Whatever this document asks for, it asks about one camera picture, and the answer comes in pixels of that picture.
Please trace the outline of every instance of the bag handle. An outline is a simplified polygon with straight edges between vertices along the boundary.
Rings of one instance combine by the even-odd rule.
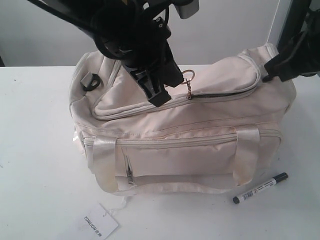
[[[235,128],[237,134],[234,155],[234,187],[251,182],[256,172],[259,158],[260,134],[255,124]],[[116,180],[116,142],[115,137],[97,136],[93,144],[93,164],[91,170],[102,190],[121,196],[133,196],[138,193],[198,192],[221,194],[231,189],[217,189],[192,182],[164,182],[132,186],[128,190],[119,190]]]

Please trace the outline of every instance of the table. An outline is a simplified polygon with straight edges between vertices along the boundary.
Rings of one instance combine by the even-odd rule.
[[[182,66],[199,70],[204,66]],[[74,67],[0,68],[0,238],[55,239],[96,202],[118,208],[73,145],[68,89]],[[320,237],[320,79],[295,81],[297,98],[281,128],[271,169],[221,195],[131,198],[108,239],[270,240]],[[239,205],[233,196],[274,175],[289,179]]]

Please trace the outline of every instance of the cream duffel bag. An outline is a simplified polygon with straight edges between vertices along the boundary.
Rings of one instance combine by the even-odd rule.
[[[276,54],[266,44],[222,59],[195,72],[189,97],[187,85],[167,87],[172,99],[159,108],[120,61],[85,54],[70,111],[99,186],[135,195],[223,193],[249,183],[270,165],[282,140],[278,124],[296,97],[291,80],[262,82],[264,64]],[[91,78],[100,80],[91,81],[95,89],[86,88]],[[218,175],[231,176],[232,185],[220,180],[216,188]]]

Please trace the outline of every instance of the key ring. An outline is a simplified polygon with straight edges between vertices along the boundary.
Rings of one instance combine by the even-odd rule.
[[[182,75],[183,75],[183,74],[186,74],[186,73],[192,73],[192,77],[191,77],[190,79],[186,79],[186,78],[185,78],[185,81],[182,82],[182,83],[180,83],[180,85],[188,84],[188,82],[190,83],[190,82],[195,78],[195,75],[196,75],[195,71],[193,71],[193,70],[191,70],[191,69],[188,69],[188,70],[183,71],[183,72],[182,72]]]

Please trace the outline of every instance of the marker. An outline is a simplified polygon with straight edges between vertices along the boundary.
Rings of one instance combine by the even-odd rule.
[[[250,191],[247,191],[246,193],[241,194],[239,196],[235,196],[233,198],[233,202],[235,204],[242,203],[244,200],[247,200],[248,198],[251,198],[252,196],[262,192],[263,190],[268,189],[268,188],[276,185],[277,183],[280,183],[281,181],[287,179],[288,177],[289,177],[288,174],[286,174],[285,172],[283,172],[277,176],[274,176],[269,181],[262,183],[261,185],[251,189]]]

